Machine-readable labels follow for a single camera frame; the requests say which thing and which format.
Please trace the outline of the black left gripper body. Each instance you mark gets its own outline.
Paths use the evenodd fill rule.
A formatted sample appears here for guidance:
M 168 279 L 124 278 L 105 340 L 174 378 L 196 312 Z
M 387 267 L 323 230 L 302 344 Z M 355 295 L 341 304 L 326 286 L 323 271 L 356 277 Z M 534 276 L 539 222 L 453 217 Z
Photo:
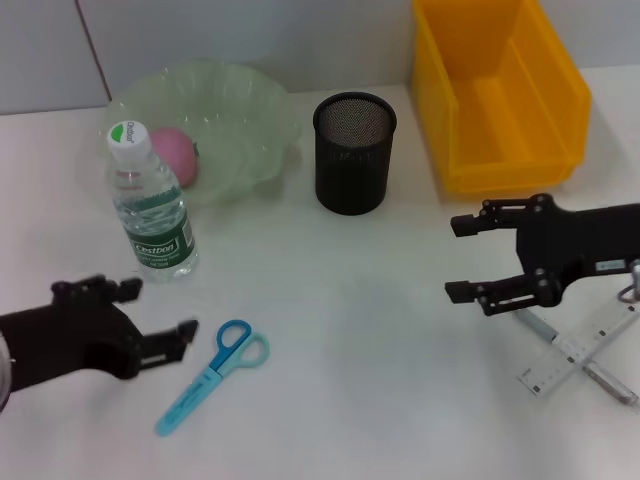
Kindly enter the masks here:
M 1 317 L 1 377 L 11 393 L 79 370 L 139 373 L 138 329 L 114 304 L 50 304 Z

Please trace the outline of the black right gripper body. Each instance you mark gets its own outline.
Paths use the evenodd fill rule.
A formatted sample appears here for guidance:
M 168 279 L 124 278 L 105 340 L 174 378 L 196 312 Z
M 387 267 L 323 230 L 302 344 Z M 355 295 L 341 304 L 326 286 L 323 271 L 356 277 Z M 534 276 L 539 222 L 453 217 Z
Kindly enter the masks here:
M 629 274 L 639 263 L 639 205 L 569 211 L 543 195 L 516 227 L 516 252 L 538 305 L 558 305 L 568 286 Z

